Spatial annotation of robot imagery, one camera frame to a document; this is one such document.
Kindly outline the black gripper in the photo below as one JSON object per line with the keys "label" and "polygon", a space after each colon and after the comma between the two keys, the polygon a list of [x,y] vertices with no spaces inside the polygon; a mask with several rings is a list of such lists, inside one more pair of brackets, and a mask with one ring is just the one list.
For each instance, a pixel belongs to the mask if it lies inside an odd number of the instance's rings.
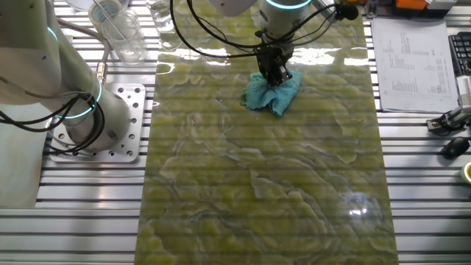
{"label": "black gripper", "polygon": [[[264,43],[256,49],[258,68],[270,86],[281,85],[292,78],[285,64],[292,57],[293,52],[292,43]],[[276,78],[272,74],[272,68],[279,68]]]}

